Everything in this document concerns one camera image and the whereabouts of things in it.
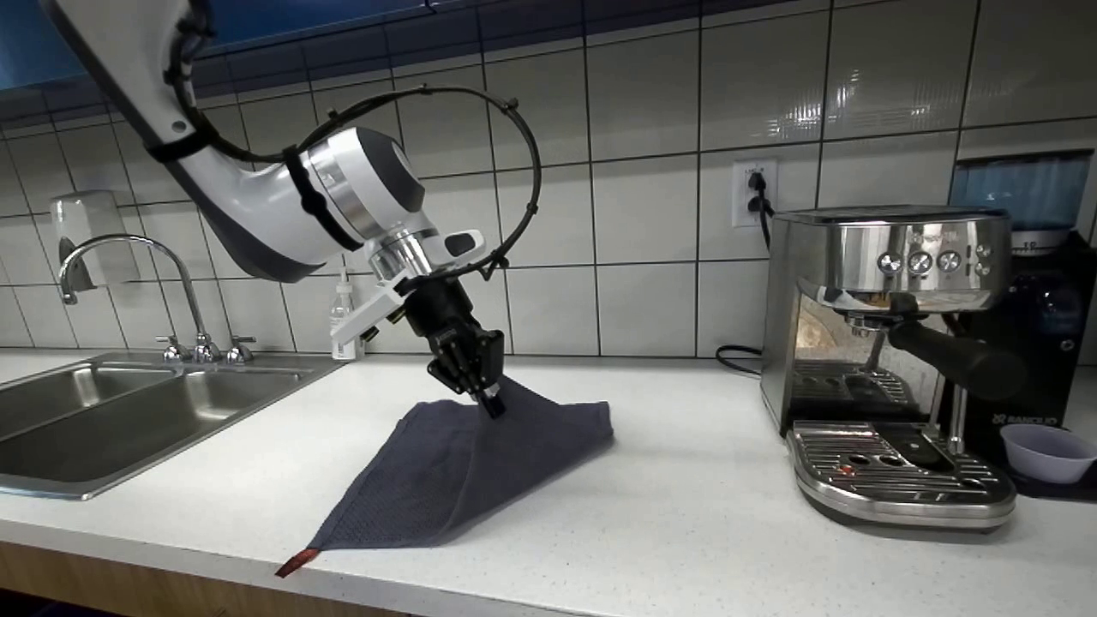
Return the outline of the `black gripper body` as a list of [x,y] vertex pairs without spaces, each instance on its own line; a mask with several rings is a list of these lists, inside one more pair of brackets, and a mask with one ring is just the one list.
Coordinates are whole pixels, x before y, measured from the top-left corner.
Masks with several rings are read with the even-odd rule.
[[455,394],[493,399],[505,373],[505,332],[473,319],[455,277],[423,277],[404,297],[406,326],[428,343],[428,373]]

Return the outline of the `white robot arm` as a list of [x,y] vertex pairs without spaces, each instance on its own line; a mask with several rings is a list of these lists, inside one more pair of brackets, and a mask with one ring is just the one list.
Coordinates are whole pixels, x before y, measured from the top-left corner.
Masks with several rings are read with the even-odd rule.
[[505,337],[473,319],[459,271],[483,235],[442,235],[395,138],[339,117],[277,153],[245,153],[194,107],[193,59],[211,37],[210,0],[40,0],[148,153],[193,196],[227,252],[253,277],[302,281],[339,251],[368,251],[379,290],[329,326],[352,346],[404,314],[428,373],[500,413]]

